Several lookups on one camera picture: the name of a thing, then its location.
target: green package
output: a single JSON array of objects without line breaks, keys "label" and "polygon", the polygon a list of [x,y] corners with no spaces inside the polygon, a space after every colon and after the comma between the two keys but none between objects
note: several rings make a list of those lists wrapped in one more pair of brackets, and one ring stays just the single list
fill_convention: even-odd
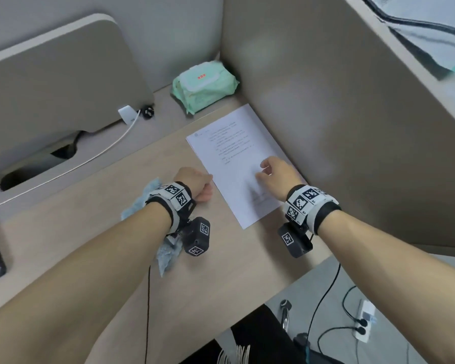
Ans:
[{"label": "green package", "polygon": [[236,91],[239,82],[220,61],[203,62],[184,71],[172,83],[172,94],[187,113],[195,114]]}]

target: white cable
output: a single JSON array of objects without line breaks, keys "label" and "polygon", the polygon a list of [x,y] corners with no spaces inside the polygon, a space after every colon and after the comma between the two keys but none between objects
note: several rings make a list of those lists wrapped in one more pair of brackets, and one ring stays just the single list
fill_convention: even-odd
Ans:
[{"label": "white cable", "polygon": [[115,142],[113,142],[113,144],[111,144],[108,148],[106,148],[106,149],[103,150],[102,152],[98,153],[98,154],[95,155],[93,158],[90,158],[90,159],[88,159],[87,161],[81,163],[80,165],[77,165],[76,167],[71,168],[70,170],[64,172],[63,174],[60,174],[60,175],[58,175],[58,176],[56,176],[56,177],[54,177],[54,178],[52,178],[52,179],[50,179],[50,180],[45,181],[45,182],[42,183],[42,184],[36,185],[36,186],[34,186],[33,188],[30,188],[30,189],[28,189],[28,190],[26,190],[26,191],[24,191],[24,192],[22,192],[22,193],[20,193],[20,194],[17,194],[17,195],[15,195],[15,196],[13,196],[13,197],[10,198],[10,199],[7,199],[7,200],[1,202],[1,203],[0,203],[0,206],[1,206],[1,205],[4,205],[5,203],[10,202],[11,200],[14,200],[15,198],[18,198],[18,197],[20,197],[20,196],[22,196],[22,195],[24,195],[24,194],[27,194],[28,192],[31,192],[32,190],[35,190],[35,189],[41,187],[42,185],[46,185],[46,184],[50,183],[51,181],[57,180],[57,179],[60,178],[61,176],[67,175],[67,174],[69,174],[70,172],[73,172],[74,170],[77,170],[77,169],[80,168],[81,166],[84,166],[85,164],[88,164],[88,163],[90,163],[92,160],[98,158],[98,157],[101,156],[103,153],[107,152],[107,151],[110,150],[113,146],[115,146],[120,140],[122,140],[122,139],[130,132],[131,128],[133,128],[133,126],[134,126],[135,123],[137,122],[139,116],[140,116],[140,110],[138,111],[137,116],[135,117],[135,120],[131,123],[130,127],[123,133],[123,135],[122,135],[121,137],[119,137]]}]

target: hand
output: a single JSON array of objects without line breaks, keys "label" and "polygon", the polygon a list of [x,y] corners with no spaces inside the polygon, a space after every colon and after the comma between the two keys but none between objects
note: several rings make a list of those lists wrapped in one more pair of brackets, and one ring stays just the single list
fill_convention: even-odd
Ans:
[{"label": "hand", "polygon": [[281,158],[271,156],[261,162],[264,170],[256,173],[262,183],[276,199],[285,202],[288,192],[296,185],[303,184],[298,171]]},{"label": "hand", "polygon": [[189,187],[192,198],[197,202],[207,202],[212,197],[212,175],[206,175],[192,167],[182,167],[174,181],[180,181]]}]

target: white power strip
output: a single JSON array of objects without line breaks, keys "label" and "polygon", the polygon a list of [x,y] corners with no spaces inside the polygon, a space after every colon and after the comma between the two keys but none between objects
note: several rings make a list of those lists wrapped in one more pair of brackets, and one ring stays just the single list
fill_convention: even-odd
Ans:
[{"label": "white power strip", "polygon": [[[366,333],[360,334],[358,331],[354,330],[353,335],[359,341],[367,343],[369,341],[369,336],[371,334],[371,327],[373,324],[376,323],[376,318],[374,317],[376,313],[376,307],[372,304],[369,300],[361,300],[361,304],[359,305],[359,313],[357,318],[365,319],[367,321],[367,326],[363,327],[366,330]],[[358,322],[355,325],[356,328],[362,327]]]}]

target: gray partition panel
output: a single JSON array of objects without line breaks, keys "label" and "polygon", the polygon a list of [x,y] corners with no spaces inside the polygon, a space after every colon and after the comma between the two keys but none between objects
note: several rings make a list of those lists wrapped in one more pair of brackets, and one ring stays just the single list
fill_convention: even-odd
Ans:
[{"label": "gray partition panel", "polygon": [[455,120],[345,0],[224,0],[221,59],[311,183],[455,255]]},{"label": "gray partition panel", "polygon": [[0,170],[153,103],[120,29],[94,14],[0,51]]}]

